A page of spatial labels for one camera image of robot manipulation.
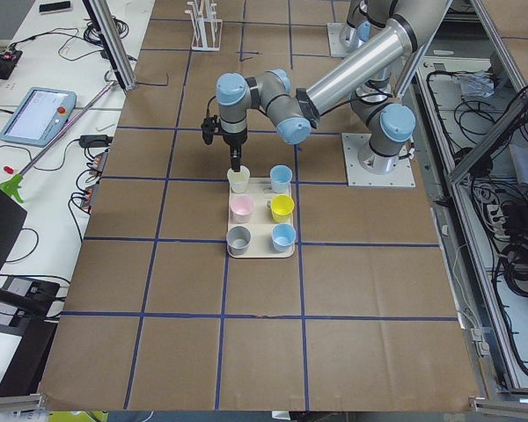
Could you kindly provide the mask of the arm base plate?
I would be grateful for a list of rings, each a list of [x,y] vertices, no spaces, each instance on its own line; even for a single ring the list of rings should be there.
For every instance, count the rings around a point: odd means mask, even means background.
[[[326,29],[331,57],[343,58],[356,49],[355,28],[347,23],[327,23]]]
[[[397,156],[375,154],[370,134],[342,133],[342,149],[350,187],[414,188],[412,164],[404,145]]]

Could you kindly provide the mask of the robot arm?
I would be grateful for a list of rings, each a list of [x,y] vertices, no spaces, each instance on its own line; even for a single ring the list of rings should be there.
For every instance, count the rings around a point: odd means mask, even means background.
[[[352,0],[348,7],[346,23],[339,35],[339,41],[348,52],[351,52],[367,42],[369,37],[368,1]]]
[[[286,143],[303,142],[319,126],[320,116],[338,101],[425,45],[447,10],[445,1],[369,1],[369,39],[311,87],[296,90],[295,96],[290,95],[290,79],[282,69],[250,77],[221,75],[216,81],[219,115],[213,118],[218,129],[204,135],[204,141],[211,143],[213,135],[221,135],[230,147],[231,168],[240,171],[246,111],[262,108]]]

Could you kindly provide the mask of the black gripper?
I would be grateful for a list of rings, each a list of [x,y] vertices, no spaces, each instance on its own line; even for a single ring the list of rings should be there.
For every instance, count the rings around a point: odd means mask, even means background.
[[[242,157],[242,145],[247,140],[247,129],[245,128],[237,133],[230,133],[223,130],[222,137],[224,138],[224,142],[230,148],[231,169],[234,172],[240,172],[240,158]]]

